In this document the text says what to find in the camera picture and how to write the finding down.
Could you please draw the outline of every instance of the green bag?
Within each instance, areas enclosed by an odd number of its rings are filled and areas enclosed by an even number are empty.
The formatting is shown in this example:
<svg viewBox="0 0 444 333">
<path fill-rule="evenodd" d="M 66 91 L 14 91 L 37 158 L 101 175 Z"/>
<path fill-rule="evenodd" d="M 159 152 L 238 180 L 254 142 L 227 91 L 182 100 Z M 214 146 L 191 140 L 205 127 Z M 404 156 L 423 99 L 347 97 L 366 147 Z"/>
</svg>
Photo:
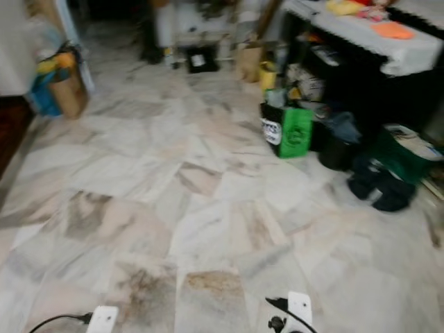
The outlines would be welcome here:
<svg viewBox="0 0 444 333">
<path fill-rule="evenodd" d="M 304 156 L 309 150 L 313 112 L 261 104 L 265 139 L 279 158 Z"/>
<path fill-rule="evenodd" d="M 404 182 L 416 185 L 443 159 L 443 154 L 431 144 L 429 149 L 433 158 L 427 159 L 403 147 L 396 139 L 416 135 L 418 133 L 399 124 L 385 125 L 369 154 Z"/>
</svg>

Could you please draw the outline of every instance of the orange cloth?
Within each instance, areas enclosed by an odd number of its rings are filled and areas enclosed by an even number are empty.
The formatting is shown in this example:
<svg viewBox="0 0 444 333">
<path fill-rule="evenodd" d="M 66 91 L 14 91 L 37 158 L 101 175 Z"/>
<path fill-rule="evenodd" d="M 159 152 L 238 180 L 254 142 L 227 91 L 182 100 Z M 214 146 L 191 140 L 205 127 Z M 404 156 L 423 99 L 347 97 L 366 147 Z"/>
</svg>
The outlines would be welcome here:
<svg viewBox="0 0 444 333">
<path fill-rule="evenodd" d="M 397 40 L 410 40 L 415 36 L 410 30 L 397 22 L 372 24 L 371 28 L 379 35 Z"/>
</svg>

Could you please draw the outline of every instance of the electrical cord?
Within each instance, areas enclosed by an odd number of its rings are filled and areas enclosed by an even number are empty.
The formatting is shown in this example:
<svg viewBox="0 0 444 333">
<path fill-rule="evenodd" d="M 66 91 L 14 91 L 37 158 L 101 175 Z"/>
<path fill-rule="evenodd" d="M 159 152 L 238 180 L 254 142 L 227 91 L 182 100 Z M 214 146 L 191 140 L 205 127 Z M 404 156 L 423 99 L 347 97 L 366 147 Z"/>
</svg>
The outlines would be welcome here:
<svg viewBox="0 0 444 333">
<path fill-rule="evenodd" d="M 29 331 L 29 333 L 34 333 L 39 328 L 41 328 L 41 326 L 46 325 L 47 323 L 54 321 L 56 319 L 59 319 L 59 318 L 76 319 L 78 321 L 82 321 L 85 325 L 88 325 L 89 322 L 91 321 L 91 317 L 92 317 L 92 312 L 88 312 L 87 314 L 84 314 L 83 316 L 78 316 L 75 314 L 61 314 L 59 316 L 55 316 L 50 319 L 46 319 L 45 321 L 42 321 L 39 325 L 35 326 L 31 331 Z"/>
<path fill-rule="evenodd" d="M 292 314 L 290 311 L 287 310 L 283 310 L 280 309 L 281 311 L 285 312 L 286 314 L 288 314 L 289 316 L 292 316 L 293 318 L 295 318 L 298 322 L 302 323 L 306 328 L 308 328 L 310 330 L 311 333 L 318 333 L 313 326 L 311 326 L 309 323 L 307 323 L 306 321 L 304 321 L 302 318 L 296 316 L 295 314 Z"/>
</svg>

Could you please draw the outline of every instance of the white device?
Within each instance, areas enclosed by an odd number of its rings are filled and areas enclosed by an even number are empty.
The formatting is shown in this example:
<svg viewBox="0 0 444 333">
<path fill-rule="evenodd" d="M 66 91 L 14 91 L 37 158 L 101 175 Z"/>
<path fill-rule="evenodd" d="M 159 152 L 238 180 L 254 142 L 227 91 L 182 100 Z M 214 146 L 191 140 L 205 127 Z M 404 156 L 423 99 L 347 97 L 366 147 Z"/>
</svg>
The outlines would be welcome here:
<svg viewBox="0 0 444 333">
<path fill-rule="evenodd" d="M 304 293 L 289 292 L 289 312 L 303 319 L 307 324 L 311 325 L 313 316 L 311 314 L 311 299 Z M 288 316 L 287 323 L 284 327 L 285 332 L 302 332 L 310 333 L 302 323 L 292 316 Z"/>
<path fill-rule="evenodd" d="M 118 307 L 97 307 L 92 314 L 86 333 L 111 333 L 118 314 Z"/>
</svg>

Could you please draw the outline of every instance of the plastic bag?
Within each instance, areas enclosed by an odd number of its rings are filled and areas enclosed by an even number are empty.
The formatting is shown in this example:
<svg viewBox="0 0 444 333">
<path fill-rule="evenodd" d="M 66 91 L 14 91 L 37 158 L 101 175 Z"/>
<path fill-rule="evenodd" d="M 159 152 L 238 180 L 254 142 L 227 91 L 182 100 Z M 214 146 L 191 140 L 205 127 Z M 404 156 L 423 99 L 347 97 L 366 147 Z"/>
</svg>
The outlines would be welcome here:
<svg viewBox="0 0 444 333">
<path fill-rule="evenodd" d="M 25 32 L 37 61 L 54 56 L 64 42 L 59 30 L 41 15 L 28 20 Z"/>
<path fill-rule="evenodd" d="M 309 150 L 313 112 L 298 108 L 274 108 L 262 103 L 265 139 L 279 158 L 304 156 Z"/>
</svg>

